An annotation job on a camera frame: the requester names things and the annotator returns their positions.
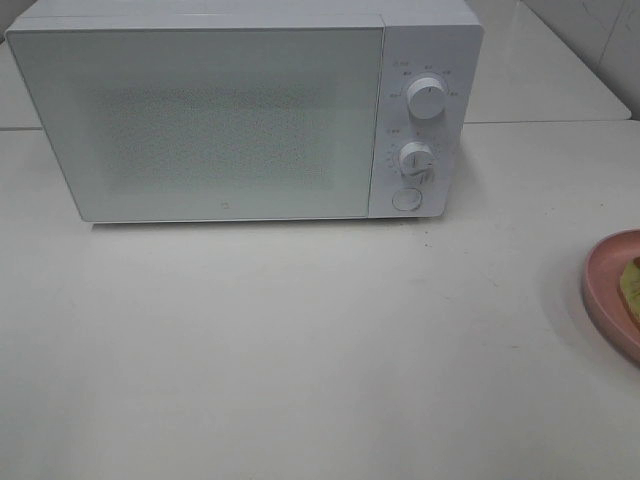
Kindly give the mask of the sandwich with lettuce and cheese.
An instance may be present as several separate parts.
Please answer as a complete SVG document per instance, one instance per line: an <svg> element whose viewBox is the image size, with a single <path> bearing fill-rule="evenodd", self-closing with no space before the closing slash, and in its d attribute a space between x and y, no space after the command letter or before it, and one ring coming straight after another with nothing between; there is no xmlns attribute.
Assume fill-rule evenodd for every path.
<svg viewBox="0 0 640 480"><path fill-rule="evenodd" d="M640 268L638 257L625 265L619 278L619 290L631 319L636 325L639 325Z"/></svg>

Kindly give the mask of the lower white microwave knob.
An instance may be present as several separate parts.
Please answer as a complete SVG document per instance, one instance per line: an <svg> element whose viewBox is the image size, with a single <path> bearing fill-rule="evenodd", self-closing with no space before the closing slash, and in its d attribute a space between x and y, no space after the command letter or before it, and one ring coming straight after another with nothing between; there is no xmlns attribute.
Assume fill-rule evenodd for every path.
<svg viewBox="0 0 640 480"><path fill-rule="evenodd" d="M408 143L398 154L401 176L411 184L420 185L428 181L434 172L434 164L435 156L426 143Z"/></svg>

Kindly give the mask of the upper white microwave knob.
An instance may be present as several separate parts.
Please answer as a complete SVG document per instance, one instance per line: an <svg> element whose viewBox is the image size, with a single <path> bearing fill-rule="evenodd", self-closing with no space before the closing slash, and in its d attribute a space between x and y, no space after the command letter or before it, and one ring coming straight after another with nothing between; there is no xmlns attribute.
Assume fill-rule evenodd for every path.
<svg viewBox="0 0 640 480"><path fill-rule="evenodd" d="M435 74L425 74L412 80L405 93L409 113L418 120L430 120L445 109L448 88Z"/></svg>

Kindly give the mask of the pink round plate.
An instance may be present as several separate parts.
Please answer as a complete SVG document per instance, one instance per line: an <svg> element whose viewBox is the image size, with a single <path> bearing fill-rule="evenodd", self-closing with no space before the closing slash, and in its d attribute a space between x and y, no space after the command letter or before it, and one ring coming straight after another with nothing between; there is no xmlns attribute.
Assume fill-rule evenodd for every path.
<svg viewBox="0 0 640 480"><path fill-rule="evenodd" d="M629 306L620 285L623 272L639 258L639 230L612 234L586 257L581 290L585 310L605 340L639 365L639 315Z"/></svg>

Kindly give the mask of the white microwave knob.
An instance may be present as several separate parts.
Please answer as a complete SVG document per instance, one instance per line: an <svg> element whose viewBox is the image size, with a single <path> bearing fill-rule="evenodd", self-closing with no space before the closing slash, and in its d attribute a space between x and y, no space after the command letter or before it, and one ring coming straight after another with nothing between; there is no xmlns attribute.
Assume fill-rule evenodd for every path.
<svg viewBox="0 0 640 480"><path fill-rule="evenodd" d="M425 74L412 80L405 93L409 113L418 120L430 120L445 109L448 88L435 74Z"/></svg>
<svg viewBox="0 0 640 480"><path fill-rule="evenodd" d="M408 143L398 154L401 176L411 184L420 185L428 181L434 172L434 164L435 156L426 143Z"/></svg>

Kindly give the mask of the round white door-release button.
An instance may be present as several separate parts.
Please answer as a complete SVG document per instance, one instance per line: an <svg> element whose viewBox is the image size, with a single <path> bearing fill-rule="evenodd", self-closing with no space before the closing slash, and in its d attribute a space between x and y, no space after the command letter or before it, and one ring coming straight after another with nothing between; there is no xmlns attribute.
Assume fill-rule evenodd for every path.
<svg viewBox="0 0 640 480"><path fill-rule="evenodd" d="M394 193L393 206L399 211L413 211L420 207L422 193L416 188L403 188Z"/></svg>

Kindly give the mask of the white microwave oven body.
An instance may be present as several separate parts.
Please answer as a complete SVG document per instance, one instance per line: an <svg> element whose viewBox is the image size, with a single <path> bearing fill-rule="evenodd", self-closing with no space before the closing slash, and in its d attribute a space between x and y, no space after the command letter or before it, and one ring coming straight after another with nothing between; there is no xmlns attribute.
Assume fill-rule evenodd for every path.
<svg viewBox="0 0 640 480"><path fill-rule="evenodd" d="M463 1L38 1L5 37L16 63L9 41L14 32L373 28L382 30L382 46L365 216L168 222L437 217L445 209L484 34ZM405 93L412 80L428 73L445 81L447 101L437 117L418 120L409 113ZM411 142L426 143L435 156L432 176L420 185L406 182L398 167L400 149ZM394 193L403 188L422 193L418 209L393 206Z"/></svg>

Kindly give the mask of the white microwave door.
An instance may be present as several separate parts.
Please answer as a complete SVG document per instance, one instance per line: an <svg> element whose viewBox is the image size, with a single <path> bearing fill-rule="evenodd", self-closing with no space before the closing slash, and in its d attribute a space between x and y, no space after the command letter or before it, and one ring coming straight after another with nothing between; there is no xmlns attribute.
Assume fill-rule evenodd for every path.
<svg viewBox="0 0 640 480"><path fill-rule="evenodd" d="M85 221L368 212L379 28L9 41Z"/></svg>

